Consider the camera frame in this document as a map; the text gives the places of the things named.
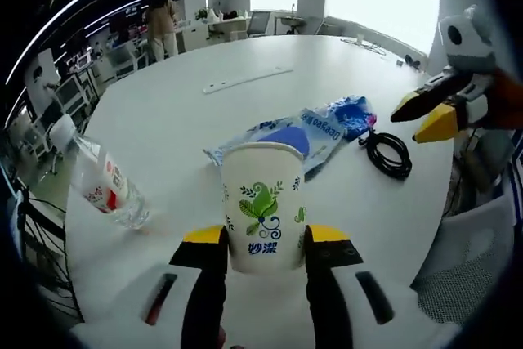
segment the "bottle label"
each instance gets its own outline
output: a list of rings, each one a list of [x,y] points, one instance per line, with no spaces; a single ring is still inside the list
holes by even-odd
[[[83,197],[101,212],[111,213],[125,204],[128,191],[127,178],[107,154],[100,184],[84,192]]]

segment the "coiled cable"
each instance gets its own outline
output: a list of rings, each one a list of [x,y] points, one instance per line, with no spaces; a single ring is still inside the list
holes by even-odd
[[[404,180],[409,176],[410,171],[412,170],[412,161],[410,161],[409,150],[405,143],[397,136],[386,132],[380,132],[377,134],[371,128],[369,131],[369,137],[366,139],[360,138],[358,143],[360,146],[366,146],[370,162],[387,176],[397,180]],[[380,143],[390,146],[400,156],[400,161],[394,161],[393,159],[385,157],[378,150],[378,145]]]

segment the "plastic bottle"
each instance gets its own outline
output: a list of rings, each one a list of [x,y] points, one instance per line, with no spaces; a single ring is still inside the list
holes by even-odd
[[[68,114],[56,122],[49,135],[65,159],[76,160],[71,186],[77,192],[118,224],[132,229],[144,225],[150,216],[145,198],[107,150],[80,135]]]

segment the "white paper cup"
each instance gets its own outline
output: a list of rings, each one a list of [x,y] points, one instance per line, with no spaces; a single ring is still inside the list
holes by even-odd
[[[232,268],[243,273],[292,270],[303,263],[302,155],[253,142],[225,153],[221,168]]]

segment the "table surface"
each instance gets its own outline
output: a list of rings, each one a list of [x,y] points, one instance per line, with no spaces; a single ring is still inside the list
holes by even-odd
[[[378,132],[405,142],[413,171],[395,181],[356,142],[345,144],[303,186],[307,221],[345,231],[371,269],[410,284],[440,223],[453,145],[413,142],[421,119],[390,122],[403,95],[428,78],[396,59],[336,37],[270,36],[190,51],[111,85],[86,135],[111,152],[150,201],[153,217],[148,235],[126,230],[69,193],[69,268],[86,320],[102,316],[141,272],[168,263],[186,232],[223,223],[219,172],[202,148],[351,94],[369,99]],[[211,83],[274,66],[293,72],[202,93]],[[226,285],[227,345],[314,347],[304,269],[268,277],[230,271]]]

